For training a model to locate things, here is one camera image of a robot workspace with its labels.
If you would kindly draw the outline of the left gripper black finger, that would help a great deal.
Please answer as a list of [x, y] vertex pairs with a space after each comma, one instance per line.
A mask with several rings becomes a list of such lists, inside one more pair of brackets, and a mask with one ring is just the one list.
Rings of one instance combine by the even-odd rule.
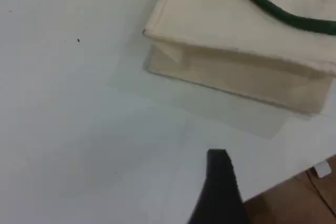
[[249, 223], [226, 150], [207, 151], [205, 181], [188, 223]]

